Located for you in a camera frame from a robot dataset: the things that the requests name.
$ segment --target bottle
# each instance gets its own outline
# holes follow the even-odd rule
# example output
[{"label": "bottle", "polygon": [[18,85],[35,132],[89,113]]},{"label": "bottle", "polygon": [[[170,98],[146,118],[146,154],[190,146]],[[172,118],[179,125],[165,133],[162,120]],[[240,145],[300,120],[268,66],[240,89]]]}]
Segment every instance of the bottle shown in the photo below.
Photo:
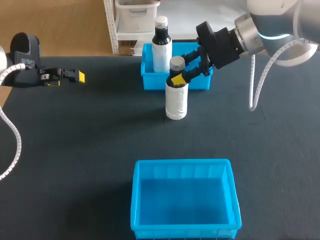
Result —
[{"label": "bottle", "polygon": [[186,67],[182,56],[170,60],[170,76],[165,83],[165,113],[172,120],[183,119],[187,115],[189,84],[174,86],[171,79],[178,76]]},{"label": "bottle", "polygon": [[154,20],[155,35],[152,39],[153,70],[155,73],[169,73],[172,57],[172,39],[168,34],[168,19],[157,16]]}]

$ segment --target coiled white cable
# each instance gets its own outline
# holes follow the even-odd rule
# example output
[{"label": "coiled white cable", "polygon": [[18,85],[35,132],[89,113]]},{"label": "coiled white cable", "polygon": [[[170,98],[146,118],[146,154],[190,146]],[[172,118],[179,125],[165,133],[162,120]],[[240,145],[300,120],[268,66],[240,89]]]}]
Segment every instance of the coiled white cable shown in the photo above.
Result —
[{"label": "coiled white cable", "polygon": [[[24,70],[26,69],[26,65],[23,63],[20,64],[16,64],[13,65],[9,68],[7,68],[3,73],[0,74],[0,86],[2,85],[2,83],[4,82],[5,78],[12,72],[14,71],[19,71],[19,70]],[[10,164],[10,166],[7,168],[6,171],[4,171],[4,173],[2,173],[0,175],[0,181],[2,179],[4,179],[6,176],[8,176],[8,174],[14,169],[14,167],[16,166],[19,158],[20,158],[20,154],[21,154],[21,149],[22,149],[22,141],[21,141],[21,136],[20,133],[18,131],[18,129],[16,128],[16,126],[9,120],[9,118],[6,116],[6,114],[4,113],[4,111],[2,110],[1,106],[0,106],[0,117],[3,119],[3,121],[11,128],[11,130],[13,131],[15,138],[16,138],[16,153],[14,156],[14,159],[12,161],[12,163]]]},{"label": "coiled white cable", "polygon": [[293,40],[289,43],[287,43],[286,45],[284,45],[283,47],[281,47],[269,60],[269,62],[267,63],[267,65],[264,68],[264,71],[260,77],[260,80],[258,82],[258,86],[256,87],[255,90],[255,95],[254,95],[254,81],[255,81],[255,68],[256,68],[256,56],[253,55],[251,57],[251,75],[250,75],[250,90],[249,90],[249,109],[250,111],[254,111],[257,108],[258,105],[258,101],[259,101],[259,97],[260,97],[260,93],[261,93],[261,89],[264,85],[265,79],[268,75],[268,72],[270,70],[270,68],[272,67],[272,65],[277,61],[277,59],[281,56],[281,54],[283,54],[285,51],[287,51],[288,49],[292,48],[294,45],[298,45],[298,44],[315,44],[318,45],[318,43],[313,42],[313,41],[309,41],[306,39],[296,39]]}]

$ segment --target yellow component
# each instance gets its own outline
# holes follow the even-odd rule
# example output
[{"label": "yellow component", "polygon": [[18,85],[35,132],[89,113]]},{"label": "yellow component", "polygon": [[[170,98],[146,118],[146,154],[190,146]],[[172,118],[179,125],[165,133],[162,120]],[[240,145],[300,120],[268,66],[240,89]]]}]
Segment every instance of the yellow component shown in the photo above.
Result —
[{"label": "yellow component", "polygon": [[85,83],[86,79],[85,79],[85,74],[79,71],[79,82],[80,83]]},{"label": "yellow component", "polygon": [[58,85],[55,85],[55,84],[48,84],[48,86],[51,86],[51,87],[59,87],[59,86],[60,86],[60,81],[58,81]]},{"label": "yellow component", "polygon": [[186,85],[187,84],[186,81],[184,80],[184,78],[182,77],[181,73],[178,76],[175,76],[175,77],[171,78],[171,82],[175,86]]}]

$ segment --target blue plastic crate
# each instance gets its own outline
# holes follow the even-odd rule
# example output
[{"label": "blue plastic crate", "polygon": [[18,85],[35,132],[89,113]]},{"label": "blue plastic crate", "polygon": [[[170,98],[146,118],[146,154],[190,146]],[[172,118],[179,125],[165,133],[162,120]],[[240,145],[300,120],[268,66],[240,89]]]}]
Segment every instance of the blue plastic crate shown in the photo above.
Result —
[{"label": "blue plastic crate", "polygon": [[[181,56],[189,54],[199,47],[196,42],[174,42],[172,44],[172,56]],[[186,70],[191,70],[199,66],[200,57],[191,62],[185,67]],[[210,76],[201,74],[194,78],[189,84],[189,90],[209,90],[211,77],[214,73],[213,68],[210,69]],[[152,54],[152,44],[147,43],[143,46],[142,62],[141,62],[141,75],[143,77],[144,90],[165,90],[166,80],[169,73],[154,72],[154,61]]]},{"label": "blue plastic crate", "polygon": [[137,239],[235,238],[240,227],[229,160],[136,162],[131,229]]}]

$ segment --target black mat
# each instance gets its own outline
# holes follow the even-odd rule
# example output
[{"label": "black mat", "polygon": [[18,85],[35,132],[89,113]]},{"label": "black mat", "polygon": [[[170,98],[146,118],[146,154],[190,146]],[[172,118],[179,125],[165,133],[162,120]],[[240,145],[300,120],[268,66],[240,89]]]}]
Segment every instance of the black mat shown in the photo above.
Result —
[{"label": "black mat", "polygon": [[[86,84],[14,89],[4,111],[22,155],[0,182],[2,240],[133,240],[134,165],[142,159],[227,158],[242,228],[237,239],[320,238],[320,55],[275,66],[248,110],[250,58],[190,92],[187,117],[165,118],[165,94],[143,91],[138,57],[45,58]],[[257,72],[267,62],[257,58]],[[0,121],[0,172],[16,142]]]}]

